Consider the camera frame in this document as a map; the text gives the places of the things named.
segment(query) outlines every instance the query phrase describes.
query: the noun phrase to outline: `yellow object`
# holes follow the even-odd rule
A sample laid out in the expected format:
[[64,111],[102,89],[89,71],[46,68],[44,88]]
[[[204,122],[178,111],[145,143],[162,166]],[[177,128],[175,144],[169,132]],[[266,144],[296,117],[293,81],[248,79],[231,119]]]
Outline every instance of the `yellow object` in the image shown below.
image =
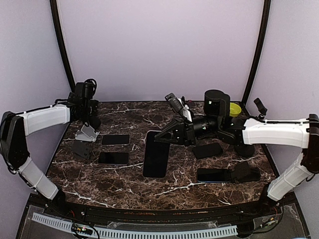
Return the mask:
[[241,113],[241,108],[235,103],[230,103],[230,112],[229,115],[232,117],[237,117]]

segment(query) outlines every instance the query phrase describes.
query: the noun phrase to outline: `marble tabletop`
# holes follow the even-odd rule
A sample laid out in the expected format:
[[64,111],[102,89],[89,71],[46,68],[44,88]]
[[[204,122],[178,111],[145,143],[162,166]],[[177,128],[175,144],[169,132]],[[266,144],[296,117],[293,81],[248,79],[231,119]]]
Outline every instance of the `marble tabletop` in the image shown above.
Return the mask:
[[[203,102],[195,102],[192,110],[203,114]],[[80,121],[70,124],[47,176],[66,193],[67,201],[116,209],[186,210],[203,209],[247,203],[258,200],[265,184],[275,174],[261,148],[243,158],[234,147],[217,139],[198,141],[199,145],[219,142],[224,150],[221,156],[196,160],[192,146],[171,145],[164,178],[145,178],[143,161],[146,134],[160,130],[175,116],[167,102],[100,103],[102,124],[95,143],[86,142],[92,155],[85,160],[72,152],[74,134],[82,126]],[[102,145],[105,134],[129,134],[128,145]],[[128,152],[128,165],[99,165],[100,152]],[[241,184],[198,183],[197,168],[233,168],[247,161],[261,171],[261,180]]]

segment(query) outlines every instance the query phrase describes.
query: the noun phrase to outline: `white wall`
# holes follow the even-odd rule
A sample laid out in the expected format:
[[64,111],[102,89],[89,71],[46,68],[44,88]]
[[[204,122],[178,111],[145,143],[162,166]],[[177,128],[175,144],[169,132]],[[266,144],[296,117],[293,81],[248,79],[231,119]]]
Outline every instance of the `white wall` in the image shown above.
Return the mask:
[[[319,115],[319,1],[272,1],[264,49],[248,110],[260,97],[268,119],[301,119]],[[300,150],[269,145],[279,172]],[[312,238],[319,238],[319,178],[296,189]]]
[[[0,115],[46,106],[68,93],[49,1],[0,1]],[[42,170],[64,129],[57,126],[28,137],[29,151]],[[30,192],[0,156],[0,238],[15,238]]]
[[95,78],[101,101],[241,100],[263,0],[60,0],[75,80]]

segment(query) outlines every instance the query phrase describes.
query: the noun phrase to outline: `yellow bowl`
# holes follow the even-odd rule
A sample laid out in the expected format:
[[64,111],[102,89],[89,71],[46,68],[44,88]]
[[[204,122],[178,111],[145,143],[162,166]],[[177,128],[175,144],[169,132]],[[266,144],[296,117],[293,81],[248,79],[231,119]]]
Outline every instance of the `yellow bowl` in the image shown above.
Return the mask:
[[230,112],[229,115],[232,117],[237,117],[239,116],[239,114],[241,113],[241,108],[239,105],[235,104],[235,103],[230,103]]

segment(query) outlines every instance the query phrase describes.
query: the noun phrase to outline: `black pole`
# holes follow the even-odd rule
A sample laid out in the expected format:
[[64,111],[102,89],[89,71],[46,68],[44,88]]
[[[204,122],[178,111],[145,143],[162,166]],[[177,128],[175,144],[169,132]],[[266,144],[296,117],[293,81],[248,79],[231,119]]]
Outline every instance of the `black pole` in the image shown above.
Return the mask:
[[68,58],[68,55],[66,53],[66,48],[64,45],[64,39],[63,39],[61,23],[60,23],[60,18],[59,18],[59,11],[58,11],[58,6],[56,3],[56,0],[50,0],[50,5],[51,5],[51,13],[52,13],[52,18],[53,18],[56,39],[58,41],[64,70],[66,73],[66,77],[68,78],[68,82],[69,82],[71,91],[74,92],[75,81],[74,81],[74,78],[72,75],[72,71],[71,71],[71,67],[70,67],[70,63],[69,63],[69,58]]
[[261,52],[263,49],[265,35],[266,35],[266,29],[267,29],[267,23],[268,23],[268,17],[269,17],[269,12],[270,12],[270,3],[271,3],[271,0],[264,1],[263,15],[262,15],[262,19],[261,19],[259,36],[258,36],[258,40],[257,40],[253,64],[252,64],[251,69],[250,69],[247,85],[246,85],[245,92],[243,95],[243,99],[241,100],[241,103],[244,106],[247,104],[251,89],[253,87],[258,64],[259,64],[259,60],[260,60],[260,56],[261,56]]

